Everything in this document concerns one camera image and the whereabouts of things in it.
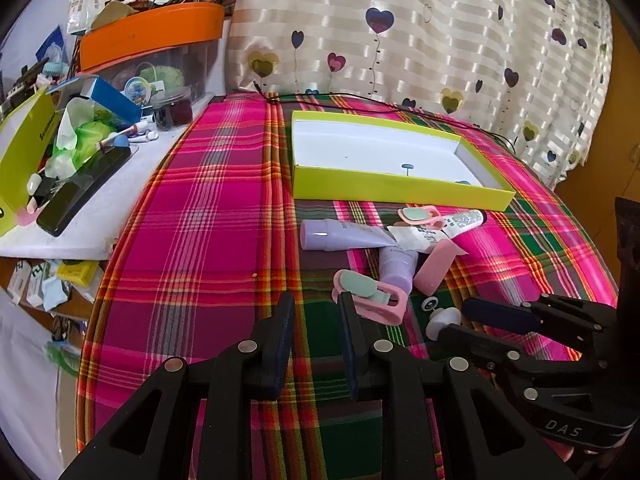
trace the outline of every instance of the small plastic jar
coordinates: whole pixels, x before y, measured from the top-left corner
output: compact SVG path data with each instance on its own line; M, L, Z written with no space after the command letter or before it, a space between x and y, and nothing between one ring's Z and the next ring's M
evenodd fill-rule
M169 91L160 91L151 98L154 120L158 130L165 132L193 121L191 88L182 86Z

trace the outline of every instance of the pink and green clip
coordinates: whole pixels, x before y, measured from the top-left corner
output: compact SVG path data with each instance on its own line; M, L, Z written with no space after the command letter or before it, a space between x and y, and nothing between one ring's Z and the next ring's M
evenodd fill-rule
M334 274L334 290L331 293L334 302L337 303L341 292L353 295L359 316L390 326L402 323L409 298L401 288L343 269Z
M444 218L433 205L404 207L398 209L398 216L405 224L424 226L434 230L442 229L445 225Z

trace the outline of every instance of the white table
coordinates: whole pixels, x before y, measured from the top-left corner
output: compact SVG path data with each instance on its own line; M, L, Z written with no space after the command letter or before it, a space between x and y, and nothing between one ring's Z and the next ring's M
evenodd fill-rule
M212 97L208 93L194 105L195 119ZM0 237L0 256L107 260L149 178L186 129L159 132L158 140L136 144L140 149L89 199L59 237L44 232L35 222L16 226Z

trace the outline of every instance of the heart-patterned curtain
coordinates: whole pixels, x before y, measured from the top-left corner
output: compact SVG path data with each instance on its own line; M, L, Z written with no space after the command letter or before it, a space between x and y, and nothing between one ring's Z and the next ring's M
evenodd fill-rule
M553 187L586 160L611 56L604 0L238 0L226 76L449 114Z

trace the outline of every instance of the orange lid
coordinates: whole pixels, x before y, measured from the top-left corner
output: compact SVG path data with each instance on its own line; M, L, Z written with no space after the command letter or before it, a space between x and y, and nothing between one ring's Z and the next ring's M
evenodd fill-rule
M83 71L149 50L222 37L225 9L206 2L146 10L90 32L80 41Z

